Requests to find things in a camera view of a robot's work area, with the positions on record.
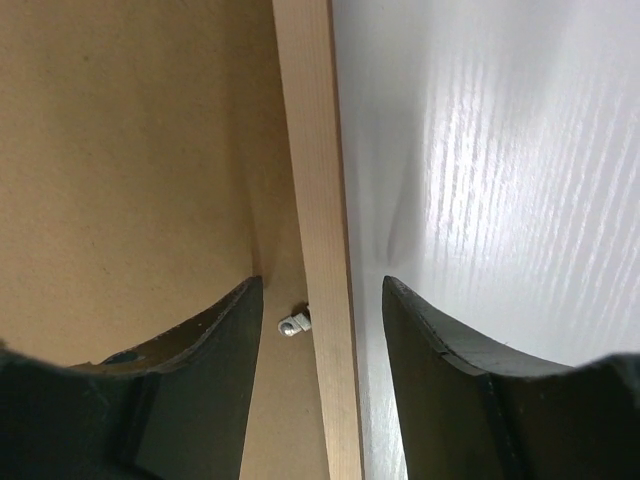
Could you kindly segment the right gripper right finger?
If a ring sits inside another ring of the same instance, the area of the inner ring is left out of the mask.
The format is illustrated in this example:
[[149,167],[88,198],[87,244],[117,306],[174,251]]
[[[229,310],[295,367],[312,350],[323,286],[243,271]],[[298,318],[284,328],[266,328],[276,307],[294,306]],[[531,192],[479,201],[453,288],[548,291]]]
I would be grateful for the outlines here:
[[579,367],[501,344],[394,277],[382,313],[412,479],[635,479],[639,358]]

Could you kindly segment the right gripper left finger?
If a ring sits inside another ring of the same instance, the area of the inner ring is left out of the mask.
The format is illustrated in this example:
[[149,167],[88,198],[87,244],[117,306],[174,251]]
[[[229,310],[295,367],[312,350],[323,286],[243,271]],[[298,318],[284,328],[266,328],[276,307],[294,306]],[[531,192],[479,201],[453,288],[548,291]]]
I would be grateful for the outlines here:
[[1,351],[5,479],[236,479],[263,320],[250,277],[98,364]]

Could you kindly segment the wooden picture frame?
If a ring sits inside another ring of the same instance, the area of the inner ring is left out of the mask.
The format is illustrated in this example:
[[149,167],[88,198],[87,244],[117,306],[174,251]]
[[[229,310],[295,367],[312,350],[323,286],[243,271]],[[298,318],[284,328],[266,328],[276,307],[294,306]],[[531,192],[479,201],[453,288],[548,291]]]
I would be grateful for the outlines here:
[[364,476],[328,1],[273,4],[329,475]]

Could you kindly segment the brown frame backing board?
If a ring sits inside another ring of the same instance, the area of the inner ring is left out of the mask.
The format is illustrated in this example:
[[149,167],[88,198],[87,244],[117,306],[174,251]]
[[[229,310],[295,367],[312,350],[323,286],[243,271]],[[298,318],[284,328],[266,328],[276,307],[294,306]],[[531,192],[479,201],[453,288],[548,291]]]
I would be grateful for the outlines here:
[[325,479],[272,5],[1,5],[1,340],[97,363],[263,278],[241,475]]

